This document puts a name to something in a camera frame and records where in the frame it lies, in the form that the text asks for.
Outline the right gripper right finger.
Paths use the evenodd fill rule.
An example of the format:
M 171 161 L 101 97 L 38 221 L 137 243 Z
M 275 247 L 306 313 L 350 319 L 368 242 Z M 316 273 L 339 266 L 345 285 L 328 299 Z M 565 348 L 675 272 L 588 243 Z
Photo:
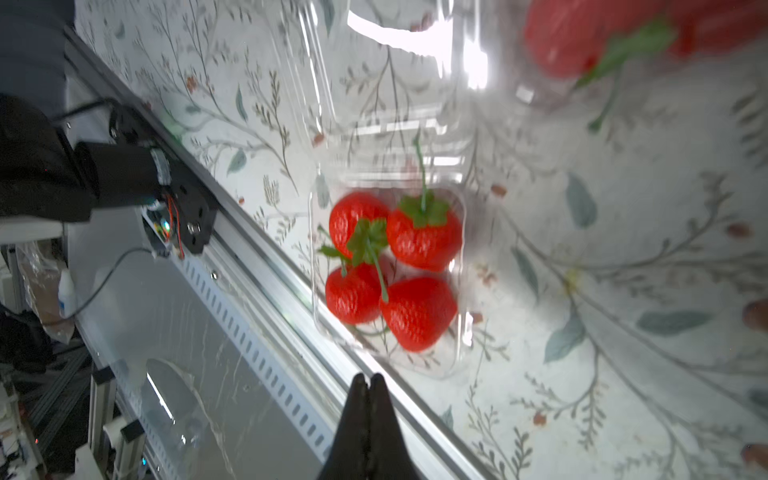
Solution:
M 385 378 L 376 373 L 369 387 L 369 479 L 419 479 L 392 405 Z

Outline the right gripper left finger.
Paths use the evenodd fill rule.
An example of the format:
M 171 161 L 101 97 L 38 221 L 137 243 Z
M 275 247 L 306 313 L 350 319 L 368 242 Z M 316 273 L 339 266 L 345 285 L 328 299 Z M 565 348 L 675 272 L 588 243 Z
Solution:
M 318 479 L 366 479 L 369 447 L 369 389 L 365 376 L 359 373 L 350 384 L 329 456 Z

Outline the red strawberry top basket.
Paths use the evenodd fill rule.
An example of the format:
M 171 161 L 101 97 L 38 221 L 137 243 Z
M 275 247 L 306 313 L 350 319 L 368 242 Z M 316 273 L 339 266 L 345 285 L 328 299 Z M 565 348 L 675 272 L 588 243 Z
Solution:
M 431 348 L 458 313 L 449 284 L 433 277 L 411 278 L 389 286 L 379 308 L 399 345 L 414 353 Z

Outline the clear clamshell container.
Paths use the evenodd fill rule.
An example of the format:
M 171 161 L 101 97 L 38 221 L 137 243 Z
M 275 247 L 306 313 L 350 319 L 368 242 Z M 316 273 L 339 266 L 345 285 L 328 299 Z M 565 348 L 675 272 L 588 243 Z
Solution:
M 764 1 L 485 1 L 489 92 L 555 110 L 624 67 L 729 54 L 767 35 Z
M 288 1 L 290 73 L 317 162 L 311 241 L 366 191 L 394 206 L 421 184 L 460 219 L 472 143 L 465 57 L 478 49 L 476 1 Z

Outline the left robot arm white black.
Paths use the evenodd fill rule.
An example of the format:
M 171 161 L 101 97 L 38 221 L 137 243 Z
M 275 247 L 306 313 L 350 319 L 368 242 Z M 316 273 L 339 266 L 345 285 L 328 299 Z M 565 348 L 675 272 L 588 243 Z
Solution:
M 95 209 L 151 205 L 170 192 L 160 149 L 81 141 L 25 100 L 1 96 L 1 217 L 86 222 Z

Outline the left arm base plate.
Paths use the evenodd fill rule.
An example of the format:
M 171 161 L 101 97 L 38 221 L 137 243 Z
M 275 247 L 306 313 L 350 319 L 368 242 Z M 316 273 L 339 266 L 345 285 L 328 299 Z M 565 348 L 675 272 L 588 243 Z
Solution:
M 117 143 L 141 147 L 160 163 L 160 205 L 152 216 L 160 238 L 180 257 L 202 254 L 214 232 L 219 201 L 135 108 L 113 107 L 109 128 Z

